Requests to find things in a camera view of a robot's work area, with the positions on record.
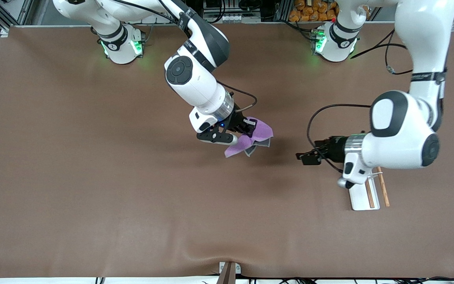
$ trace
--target wooden stick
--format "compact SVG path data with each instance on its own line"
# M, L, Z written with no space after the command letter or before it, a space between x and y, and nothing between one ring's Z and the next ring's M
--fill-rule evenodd
M367 189L367 198L369 198L369 207L374 208L374 200L372 198L371 185L369 184L369 178L365 181L365 188Z
M376 171L381 172L381 167L376 167ZM383 192L383 200L385 206L390 207L390 201L388 200L388 193L386 192L386 185L384 183L383 174L382 173L378 174L378 178L380 179L381 192Z

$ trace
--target cable connector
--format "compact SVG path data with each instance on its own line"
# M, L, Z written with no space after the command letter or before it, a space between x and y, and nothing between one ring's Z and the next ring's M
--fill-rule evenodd
M386 70L387 70L390 74L395 74L395 69L393 69L390 65L386 65Z

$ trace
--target black strap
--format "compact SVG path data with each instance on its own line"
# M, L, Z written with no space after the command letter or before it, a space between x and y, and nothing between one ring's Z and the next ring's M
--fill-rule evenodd
M215 67L211 65L209 60L200 52L197 47L194 45L194 43L191 43L190 40L187 40L183 46L194 56L201 65L206 68L210 73L215 70Z
M178 27L182 31L186 31L188 29L188 24L190 18L192 18L195 14L197 14L193 9L189 8L185 13L180 13L180 18L178 19Z
M411 76L411 82L418 81L435 81L437 85L440 85L441 82L446 81L447 68L443 72L422 72L422 73L413 73Z
M334 25L330 26L329 30L330 38L337 43L337 46L341 49L346 49L348 48L356 39L356 37L346 39L338 36L335 31L334 31Z
M104 44L104 46L107 47L109 50L113 50L113 51L120 50L120 47L126 42L127 35L128 35L126 27L123 27L123 29L124 29L124 33L122 34L122 36L119 39L114 40L114 41L103 40L102 43Z
M104 38L112 38L117 36L117 34L120 34L120 31L122 31L122 27L123 27L122 23L120 23L119 28L113 34L97 34L97 35Z
M354 32L357 32L357 31L362 29L362 27L359 27L359 28L356 28L356 29L349 29L349 28L341 25L339 23L339 21L337 21L337 20L335 21L335 23L333 23L333 26L336 26L338 29L340 29L340 30L342 30L344 32L350 33L350 34L353 34Z

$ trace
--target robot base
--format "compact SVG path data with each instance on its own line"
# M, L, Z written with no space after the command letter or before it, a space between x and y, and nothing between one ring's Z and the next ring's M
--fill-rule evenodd
M367 196L367 188L363 185L353 185L350 189L350 200L352 202L352 209L355 211L362 210L378 210L380 209L380 200L376 192L376 183L373 178L368 178L369 185L371 187L372 200L374 202L374 208L369 206L369 198Z
M131 25L124 25L124 27L127 29L128 37L126 42L120 46L119 50L110 50L101 42L106 58L110 58L117 64L127 64L138 57L142 58L145 49L146 34Z
M312 38L316 38L318 41L311 43L311 50L313 54L322 56L323 59L331 62L340 62L346 60L348 55L353 52L355 43L357 40L353 41L350 47L342 49L337 46L330 36L330 26L331 22L327 22L324 25L317 27L317 32L312 35Z

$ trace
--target brown table surface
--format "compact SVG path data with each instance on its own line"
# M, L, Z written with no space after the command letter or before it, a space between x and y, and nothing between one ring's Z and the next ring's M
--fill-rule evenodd
M388 74L383 49L329 63L285 25L219 27L231 56L214 75L256 94L245 115L274 129L251 158L196 140L164 79L186 40L176 27L155 28L124 66L88 28L0 40L0 277L207 275L225 260L251 277L454 277L454 33L439 158L385 170L391 207L355 212L337 173L296 160L306 124L327 104L407 90L410 74ZM392 28L366 25L357 50ZM389 62L411 66L397 47ZM331 109L312 137L361 130L364 108Z

